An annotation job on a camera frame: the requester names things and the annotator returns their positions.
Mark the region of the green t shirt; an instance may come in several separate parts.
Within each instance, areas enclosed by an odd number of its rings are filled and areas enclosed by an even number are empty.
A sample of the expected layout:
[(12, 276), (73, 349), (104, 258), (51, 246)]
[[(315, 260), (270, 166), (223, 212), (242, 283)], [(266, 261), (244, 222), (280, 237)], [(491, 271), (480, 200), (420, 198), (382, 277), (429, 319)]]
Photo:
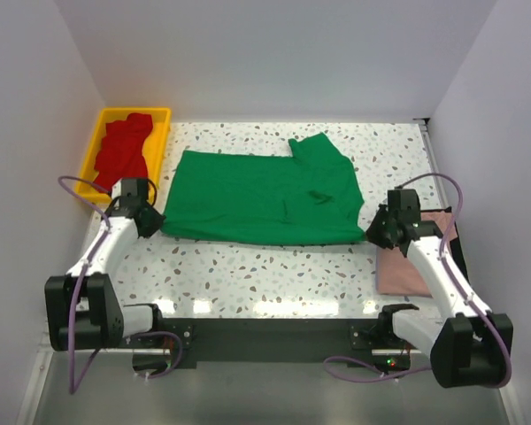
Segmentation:
[(288, 157), (184, 151), (163, 234), (257, 245), (360, 243), (364, 199), (354, 166), (324, 134), (288, 142)]

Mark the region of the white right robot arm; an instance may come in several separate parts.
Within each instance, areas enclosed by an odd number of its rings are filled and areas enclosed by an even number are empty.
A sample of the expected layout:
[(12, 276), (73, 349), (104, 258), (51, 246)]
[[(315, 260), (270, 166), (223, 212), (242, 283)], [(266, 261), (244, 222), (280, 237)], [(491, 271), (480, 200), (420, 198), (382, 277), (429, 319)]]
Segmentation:
[(424, 353), (444, 388), (505, 386), (512, 373), (512, 321), (494, 313), (470, 286), (439, 226), (421, 218), (417, 192), (389, 190), (366, 236), (379, 248), (397, 248), (409, 260), (439, 313), (429, 318), (413, 304), (385, 305), (376, 325), (379, 342), (395, 348), (405, 341)]

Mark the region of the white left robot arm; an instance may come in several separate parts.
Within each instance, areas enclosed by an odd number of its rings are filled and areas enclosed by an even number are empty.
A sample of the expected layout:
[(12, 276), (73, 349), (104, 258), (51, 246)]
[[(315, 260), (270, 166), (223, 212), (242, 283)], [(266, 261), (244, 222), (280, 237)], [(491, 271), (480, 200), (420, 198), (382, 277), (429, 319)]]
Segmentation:
[(127, 249), (162, 227), (165, 216), (155, 209), (147, 178), (126, 178), (112, 186), (101, 225), (82, 257), (65, 274), (51, 276), (44, 295), (50, 344), (56, 351), (116, 348), (129, 336), (146, 347), (165, 339), (156, 305), (123, 305), (115, 275)]

